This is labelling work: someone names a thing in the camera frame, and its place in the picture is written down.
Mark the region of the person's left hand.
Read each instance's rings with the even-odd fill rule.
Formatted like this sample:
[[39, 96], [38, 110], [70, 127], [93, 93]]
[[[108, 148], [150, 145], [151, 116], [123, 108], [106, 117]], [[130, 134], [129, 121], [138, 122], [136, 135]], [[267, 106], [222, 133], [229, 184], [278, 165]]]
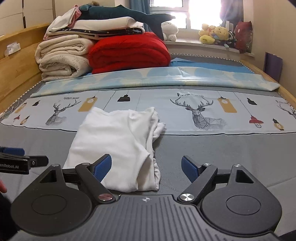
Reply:
[[0, 180], [0, 192], [1, 193], [6, 193], [7, 192], [7, 188], [4, 185], [4, 183], [2, 182], [2, 180]]

